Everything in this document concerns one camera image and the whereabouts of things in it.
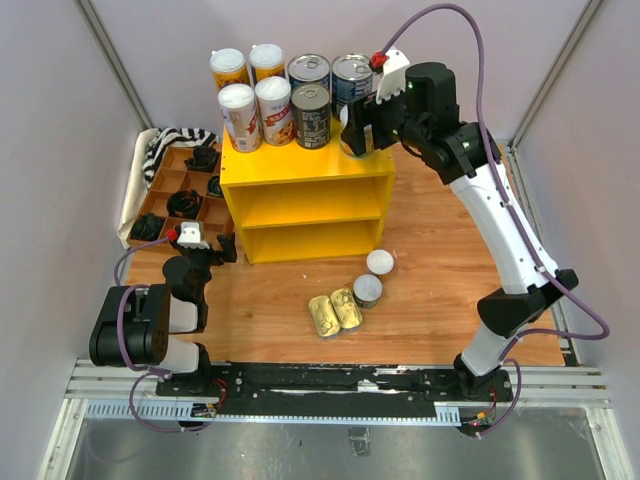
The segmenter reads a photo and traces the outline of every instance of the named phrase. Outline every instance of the black and white striped fabric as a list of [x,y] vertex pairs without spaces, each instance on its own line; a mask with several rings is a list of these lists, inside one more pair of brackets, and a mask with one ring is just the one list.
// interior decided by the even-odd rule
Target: black and white striped fabric
[[160,162],[167,147],[198,147],[200,145],[211,145],[218,143],[218,136],[215,133],[207,132],[199,128],[165,128],[149,142],[147,153],[144,157],[142,171],[147,186],[151,186]]

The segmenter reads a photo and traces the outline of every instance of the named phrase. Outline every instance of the canned food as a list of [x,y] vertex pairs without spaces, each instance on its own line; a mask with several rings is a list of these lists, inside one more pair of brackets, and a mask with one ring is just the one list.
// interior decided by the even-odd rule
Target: canned food
[[287,71],[292,89],[303,83],[319,83],[329,90],[331,65],[322,55],[315,53],[300,55],[289,62]]
[[251,62],[251,76],[253,84],[258,85],[260,80],[268,77],[284,76],[284,53],[282,49],[271,43],[254,45],[249,52]]
[[360,275],[353,283],[353,296],[360,308],[373,308],[382,295],[382,282],[374,275]]
[[291,111],[291,86],[284,78],[269,77],[256,85],[262,134],[271,145],[286,145],[296,136]]
[[217,52],[211,52],[209,66],[218,90],[234,83],[250,85],[244,55],[235,48],[223,48]]
[[331,301],[326,295],[312,298],[309,301],[309,311],[316,325],[318,335],[323,339],[335,337],[340,331],[340,322],[333,311]]
[[387,275],[393,270],[393,256],[386,250],[374,250],[367,255],[367,268],[372,275],[375,275],[381,282],[386,280]]
[[303,148],[324,147],[331,140],[329,90],[318,83],[304,83],[291,94],[296,139]]
[[373,72],[366,55],[342,55],[333,61],[331,72],[331,109],[336,116],[340,115],[342,107],[351,100],[373,90]]
[[341,288],[331,294],[331,304],[340,321],[342,330],[351,332],[362,323],[362,313],[351,295],[351,290]]
[[243,153],[257,150],[262,135],[253,88],[242,83],[229,85],[218,93],[218,103],[233,148]]

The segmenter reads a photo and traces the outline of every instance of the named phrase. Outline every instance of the white wall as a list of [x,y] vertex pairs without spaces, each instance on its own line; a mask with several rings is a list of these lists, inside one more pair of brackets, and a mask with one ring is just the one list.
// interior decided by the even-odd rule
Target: white wall
[[[520,148],[547,246],[611,325],[609,339],[579,347],[606,375],[638,472],[639,16],[638,2],[607,3]],[[597,330],[576,308],[569,321]]]
[[[94,0],[152,121],[217,132],[222,121],[209,70],[211,50],[235,47],[246,54],[253,44],[276,43],[287,61],[307,52],[329,60],[351,51],[371,54],[430,3],[435,2]],[[510,138],[586,0],[457,3],[476,17],[485,38],[485,118],[496,138]],[[429,17],[408,30],[398,47],[414,63],[441,61],[452,68],[463,118],[474,120],[473,33],[455,13]]]
[[72,1],[3,1],[0,58],[0,468],[22,480],[122,253],[139,127]]

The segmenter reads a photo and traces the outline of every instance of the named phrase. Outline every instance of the yellow shelf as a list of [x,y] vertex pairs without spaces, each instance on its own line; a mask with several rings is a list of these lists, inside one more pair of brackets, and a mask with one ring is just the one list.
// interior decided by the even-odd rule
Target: yellow shelf
[[387,177],[231,187],[242,228],[378,220]]
[[375,249],[377,221],[273,227],[245,232],[255,263],[364,255]]
[[331,142],[239,153],[227,132],[220,186],[251,263],[362,255],[375,249],[395,179],[388,151],[354,159]]

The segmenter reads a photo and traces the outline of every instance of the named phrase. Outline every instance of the metal floor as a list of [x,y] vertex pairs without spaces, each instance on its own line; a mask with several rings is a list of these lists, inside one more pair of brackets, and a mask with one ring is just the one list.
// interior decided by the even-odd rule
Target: metal floor
[[366,442],[352,428],[218,423],[167,435],[131,420],[85,420],[67,479],[604,478],[579,408],[519,409],[482,441],[452,427],[373,426]]

